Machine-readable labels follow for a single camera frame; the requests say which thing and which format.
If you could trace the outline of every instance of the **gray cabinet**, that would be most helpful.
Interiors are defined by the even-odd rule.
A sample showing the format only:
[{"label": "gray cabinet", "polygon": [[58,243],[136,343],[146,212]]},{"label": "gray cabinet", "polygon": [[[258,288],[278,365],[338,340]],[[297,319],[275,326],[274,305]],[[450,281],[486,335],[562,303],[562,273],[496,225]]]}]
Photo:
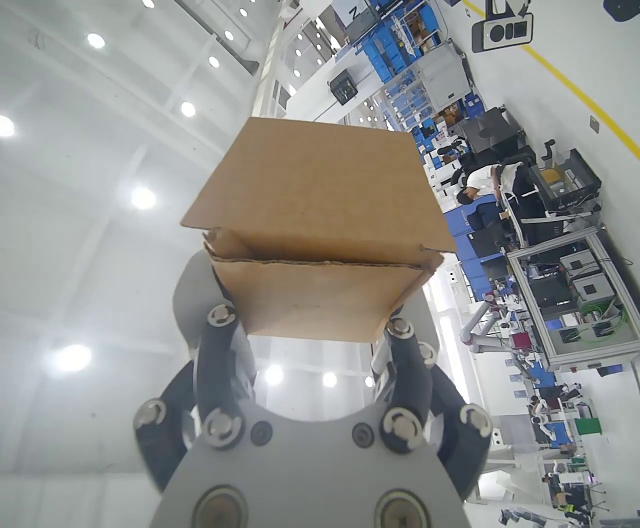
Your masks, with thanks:
[{"label": "gray cabinet", "polygon": [[447,42],[430,50],[412,66],[422,79],[435,113],[470,92],[462,58]]}]

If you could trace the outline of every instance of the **cardboard box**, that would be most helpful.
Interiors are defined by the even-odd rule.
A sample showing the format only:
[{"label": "cardboard box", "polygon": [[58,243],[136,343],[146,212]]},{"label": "cardboard box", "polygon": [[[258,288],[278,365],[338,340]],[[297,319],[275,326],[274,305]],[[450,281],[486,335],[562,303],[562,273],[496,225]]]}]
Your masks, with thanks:
[{"label": "cardboard box", "polygon": [[411,134],[250,118],[182,220],[247,333],[375,341],[455,243]]}]

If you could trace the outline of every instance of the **floor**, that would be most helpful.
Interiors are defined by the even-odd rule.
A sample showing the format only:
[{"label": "floor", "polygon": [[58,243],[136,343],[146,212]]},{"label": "floor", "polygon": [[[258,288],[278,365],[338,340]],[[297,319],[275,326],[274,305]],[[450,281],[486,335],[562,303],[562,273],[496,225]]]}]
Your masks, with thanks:
[{"label": "floor", "polygon": [[[603,220],[622,254],[637,262],[631,272],[640,282],[640,237],[629,231],[640,221],[640,190],[633,178],[640,172],[640,68],[629,67],[637,64],[640,17],[618,24],[600,1],[535,1],[529,47],[473,54],[471,26],[481,20],[483,2],[463,0],[453,8],[444,0],[436,3],[447,36],[467,54],[486,107],[504,104],[538,154],[550,138],[556,140],[558,152],[577,148],[601,178]],[[599,133],[589,127],[592,116],[600,123]],[[605,378],[586,371],[565,375],[564,380],[582,383],[604,431],[584,439],[611,510],[599,512],[599,517],[636,516],[640,390],[631,365]]]},{"label": "floor", "polygon": [[[444,32],[467,54],[485,105],[505,105],[538,154],[554,138],[559,153],[577,148],[601,178],[603,219],[623,256],[638,262],[632,272],[640,281],[640,237],[627,230],[640,221],[640,189],[631,176],[640,170],[640,68],[629,67],[637,64],[640,17],[616,23],[595,0],[534,1],[530,46],[474,54],[471,26],[481,20],[482,0],[436,5]],[[592,116],[598,134],[589,127]]]},{"label": "floor", "polygon": [[640,509],[640,456],[636,439],[640,436],[640,390],[631,365],[624,371],[599,377],[594,370],[562,374],[566,383],[580,383],[581,392],[593,402],[600,419],[601,435],[584,435],[584,449],[591,471],[602,482],[607,495],[598,518],[633,517]]}]

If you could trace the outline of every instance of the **yellow floor line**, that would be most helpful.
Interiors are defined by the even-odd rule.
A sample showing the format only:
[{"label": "yellow floor line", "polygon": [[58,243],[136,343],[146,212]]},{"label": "yellow floor line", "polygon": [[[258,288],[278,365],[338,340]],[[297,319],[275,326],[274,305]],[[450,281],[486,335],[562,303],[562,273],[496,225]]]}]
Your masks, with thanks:
[{"label": "yellow floor line", "polygon": [[[469,9],[471,9],[474,13],[484,18],[484,11],[482,11],[482,9],[480,9],[476,5],[472,4],[469,0],[462,0],[462,3]],[[545,59],[540,53],[535,51],[530,45],[525,44],[524,46],[520,47],[533,59],[535,59],[541,66],[543,66],[550,74],[552,74],[558,81],[564,84],[572,94],[580,99],[586,105],[586,107],[591,110],[592,114],[594,114],[604,125],[608,126],[611,132],[616,135],[616,137],[622,142],[622,144],[631,151],[631,154],[640,159],[640,147],[638,146],[638,144],[633,139],[631,139],[629,134],[627,134],[620,127],[620,125],[618,125],[611,118],[611,116],[607,114],[591,97],[589,97],[580,88],[578,88],[573,83],[573,81],[569,80],[566,75],[558,70],[558,68],[553,66],[551,62]]]}]

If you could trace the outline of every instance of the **sign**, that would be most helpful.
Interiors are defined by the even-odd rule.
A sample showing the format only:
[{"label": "sign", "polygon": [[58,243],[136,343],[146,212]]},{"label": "sign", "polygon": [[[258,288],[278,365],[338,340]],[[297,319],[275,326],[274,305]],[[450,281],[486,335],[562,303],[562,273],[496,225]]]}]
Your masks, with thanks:
[{"label": "sign", "polygon": [[348,27],[360,13],[369,10],[369,5],[365,0],[334,0],[332,6],[345,28]]}]

